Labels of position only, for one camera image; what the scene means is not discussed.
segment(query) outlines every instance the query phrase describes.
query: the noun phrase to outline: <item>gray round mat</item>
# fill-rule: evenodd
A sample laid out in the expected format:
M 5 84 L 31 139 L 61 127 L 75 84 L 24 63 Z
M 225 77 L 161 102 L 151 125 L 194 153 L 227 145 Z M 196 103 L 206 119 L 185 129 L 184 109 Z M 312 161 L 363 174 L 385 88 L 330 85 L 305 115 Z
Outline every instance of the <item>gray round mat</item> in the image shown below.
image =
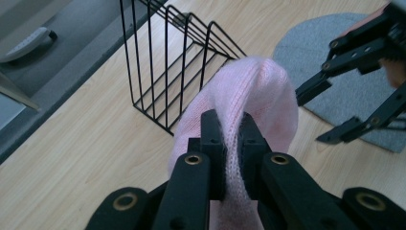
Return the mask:
M 329 42 L 364 17 L 357 13 L 338 13 L 307 20 L 284 36 L 275 49 L 274 60 L 286 69 L 298 88 L 321 70 Z M 334 126 L 343 124 L 352 116 L 365 121 L 394 92 L 382 69 L 363 76 L 351 71 L 330 79 L 330 82 L 332 86 L 307 103 L 305 108 Z M 362 139 L 401 152 L 406 145 L 406 132 L 374 130 Z

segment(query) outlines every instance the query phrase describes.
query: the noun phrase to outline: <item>brass ring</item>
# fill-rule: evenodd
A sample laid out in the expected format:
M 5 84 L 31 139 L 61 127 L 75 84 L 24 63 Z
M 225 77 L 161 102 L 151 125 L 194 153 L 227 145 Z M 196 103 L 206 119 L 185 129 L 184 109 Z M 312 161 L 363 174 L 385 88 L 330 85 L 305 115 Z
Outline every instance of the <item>brass ring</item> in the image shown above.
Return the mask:
M 289 164 L 289 159 L 287 159 L 285 156 L 283 155 L 273 155 L 271 157 L 272 162 L 274 162 L 275 164 L 278 165 L 287 165 Z
M 198 155 L 189 155 L 185 157 L 185 162 L 188 165 L 198 165 L 203 161 L 203 159 Z
M 122 201 L 122 199 L 124 199 L 124 198 L 130 198 L 131 201 L 129 203 L 122 204 L 120 201 Z M 113 207 L 117 211 L 125 211 L 125 210 L 128 210 L 128 209 L 134 207 L 134 205 L 137 203 L 137 201 L 138 201 L 138 197 L 135 194 L 128 192 L 126 194 L 123 194 L 123 195 L 120 195 L 119 197 L 117 197 L 113 202 Z
M 359 193 L 356 195 L 356 201 L 362 206 L 374 210 L 374 211 L 384 211 L 386 209 L 385 203 L 376 195 Z

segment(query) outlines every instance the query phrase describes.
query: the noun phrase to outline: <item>wooden table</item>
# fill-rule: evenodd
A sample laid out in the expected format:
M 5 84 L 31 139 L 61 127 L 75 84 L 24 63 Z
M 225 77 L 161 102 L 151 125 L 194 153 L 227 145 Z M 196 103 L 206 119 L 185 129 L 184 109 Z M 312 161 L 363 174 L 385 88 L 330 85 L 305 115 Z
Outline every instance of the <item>wooden table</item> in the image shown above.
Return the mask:
M 335 12 L 369 13 L 381 0 L 170 1 L 217 21 L 251 55 L 271 56 L 298 23 Z M 363 141 L 314 142 L 329 130 L 300 109 L 288 153 L 327 191 L 377 190 L 406 208 L 406 150 L 390 153 Z M 134 109 L 124 48 L 113 55 L 42 127 L 0 166 L 0 229 L 83 229 L 111 192 L 147 191 L 168 179 L 172 137 Z

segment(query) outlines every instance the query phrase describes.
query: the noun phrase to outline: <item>wire basket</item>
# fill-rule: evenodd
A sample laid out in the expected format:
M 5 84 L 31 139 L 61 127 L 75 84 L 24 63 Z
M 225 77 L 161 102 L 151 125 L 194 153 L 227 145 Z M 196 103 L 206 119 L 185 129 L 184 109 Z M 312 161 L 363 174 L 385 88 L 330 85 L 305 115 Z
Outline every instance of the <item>wire basket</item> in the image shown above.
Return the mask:
M 147 23 L 137 30 L 132 0 L 132 40 L 126 34 L 121 0 L 131 100 L 173 135 L 184 109 L 217 70 L 246 55 L 214 21 L 206 25 L 194 13 L 157 0 L 141 2 L 147 6 Z

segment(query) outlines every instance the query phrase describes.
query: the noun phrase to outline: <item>cloth fold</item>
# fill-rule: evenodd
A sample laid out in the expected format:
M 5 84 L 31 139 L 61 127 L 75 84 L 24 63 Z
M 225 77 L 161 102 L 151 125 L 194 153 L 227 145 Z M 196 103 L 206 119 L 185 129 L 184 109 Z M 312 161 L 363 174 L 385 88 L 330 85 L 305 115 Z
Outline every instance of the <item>cloth fold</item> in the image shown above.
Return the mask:
M 296 133 L 298 107 L 286 72 L 272 59 L 246 57 L 221 68 L 189 104 L 174 135 L 169 173 L 200 137 L 200 116 L 215 109 L 227 147 L 226 196 L 211 203 L 211 229 L 258 229 L 258 213 L 244 187 L 238 165 L 237 136 L 244 111 L 251 114 L 273 151 L 287 152 Z

